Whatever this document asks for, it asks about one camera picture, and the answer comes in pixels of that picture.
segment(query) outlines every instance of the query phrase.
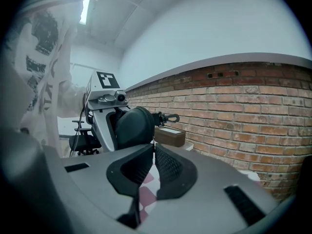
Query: chair armrest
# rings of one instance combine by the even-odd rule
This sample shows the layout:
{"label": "chair armrest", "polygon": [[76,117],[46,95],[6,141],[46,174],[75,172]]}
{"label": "chair armrest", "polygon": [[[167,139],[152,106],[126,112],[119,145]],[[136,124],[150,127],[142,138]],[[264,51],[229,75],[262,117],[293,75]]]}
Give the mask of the chair armrest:
{"label": "chair armrest", "polygon": [[88,131],[91,131],[91,128],[80,128],[79,131],[80,132],[88,132]]}

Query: fluorescent light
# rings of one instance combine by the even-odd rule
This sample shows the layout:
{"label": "fluorescent light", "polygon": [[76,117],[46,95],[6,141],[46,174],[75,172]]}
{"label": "fluorescent light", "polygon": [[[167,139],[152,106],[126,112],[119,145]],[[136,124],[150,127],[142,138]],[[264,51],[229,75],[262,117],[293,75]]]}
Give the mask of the fluorescent light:
{"label": "fluorescent light", "polygon": [[83,0],[83,10],[80,15],[80,24],[86,24],[87,23],[87,15],[88,15],[88,7],[89,7],[90,0]]}

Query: person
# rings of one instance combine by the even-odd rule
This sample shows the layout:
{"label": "person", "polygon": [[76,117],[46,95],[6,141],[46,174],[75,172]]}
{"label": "person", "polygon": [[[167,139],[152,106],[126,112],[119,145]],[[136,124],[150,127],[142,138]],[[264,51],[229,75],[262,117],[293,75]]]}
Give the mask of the person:
{"label": "person", "polygon": [[19,128],[60,157],[59,117],[77,117],[85,88],[71,83],[70,50],[83,0],[27,0],[9,29],[2,54],[33,96]]}

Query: brown box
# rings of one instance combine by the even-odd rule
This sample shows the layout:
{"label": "brown box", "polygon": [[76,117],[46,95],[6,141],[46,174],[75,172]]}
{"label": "brown box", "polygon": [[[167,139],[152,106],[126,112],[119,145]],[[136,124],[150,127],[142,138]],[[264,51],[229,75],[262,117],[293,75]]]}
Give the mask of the brown box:
{"label": "brown box", "polygon": [[181,147],[185,144],[185,131],[167,126],[155,127],[155,141],[160,144]]}

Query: office chair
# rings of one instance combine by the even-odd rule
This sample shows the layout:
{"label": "office chair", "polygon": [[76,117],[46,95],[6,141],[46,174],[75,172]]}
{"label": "office chair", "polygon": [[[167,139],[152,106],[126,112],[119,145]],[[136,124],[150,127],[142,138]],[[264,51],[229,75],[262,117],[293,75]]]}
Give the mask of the office chair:
{"label": "office chair", "polygon": [[[98,154],[99,151],[97,148],[102,147],[100,142],[97,138],[95,138],[92,135],[89,135],[88,132],[92,131],[91,128],[82,128],[81,124],[79,125],[79,120],[73,120],[72,122],[75,122],[78,124],[78,128],[75,128],[75,131],[77,132],[79,129],[79,132],[81,134],[80,137],[78,136],[71,136],[69,138],[69,146],[71,150],[78,152],[78,155],[92,155],[94,153]],[[75,147],[76,138],[78,138],[77,146]]]}

